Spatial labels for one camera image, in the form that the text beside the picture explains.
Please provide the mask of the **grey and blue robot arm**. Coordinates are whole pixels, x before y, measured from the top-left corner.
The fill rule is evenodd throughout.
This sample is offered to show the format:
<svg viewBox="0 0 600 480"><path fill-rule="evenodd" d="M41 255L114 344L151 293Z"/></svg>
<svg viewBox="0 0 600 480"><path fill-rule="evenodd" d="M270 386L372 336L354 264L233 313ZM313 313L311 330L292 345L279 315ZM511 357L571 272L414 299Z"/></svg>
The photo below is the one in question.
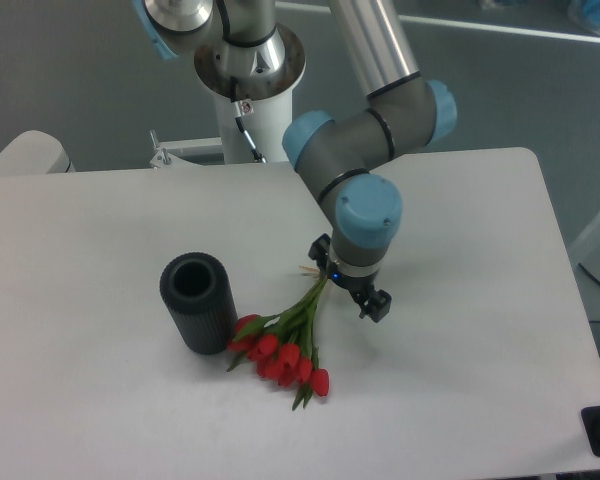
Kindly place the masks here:
<svg viewBox="0 0 600 480"><path fill-rule="evenodd" d="M363 316L381 320L391 297L375 287L396 235L402 200L376 169L447 135L457 121L448 88L423 79L389 1L333 1L367 108L342 121L323 111L292 113L306 68L298 36L271 1L137 1L159 55L191 55L213 98L228 164L288 162L331 224L309 251L347 290Z"/></svg>

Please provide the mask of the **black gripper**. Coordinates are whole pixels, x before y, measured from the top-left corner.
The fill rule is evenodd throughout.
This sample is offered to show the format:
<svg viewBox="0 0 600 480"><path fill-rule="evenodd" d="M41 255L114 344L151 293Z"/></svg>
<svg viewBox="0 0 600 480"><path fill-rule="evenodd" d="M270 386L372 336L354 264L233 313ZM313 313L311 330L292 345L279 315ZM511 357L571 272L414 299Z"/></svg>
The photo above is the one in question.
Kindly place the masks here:
<svg viewBox="0 0 600 480"><path fill-rule="evenodd" d="M360 309L360 318L369 316L374 323L379 323L389 313L392 297L385 290L375 290L375 264L357 266L345 262L336 254L327 234L311 244L308 256L321 274L349 292Z"/></svg>

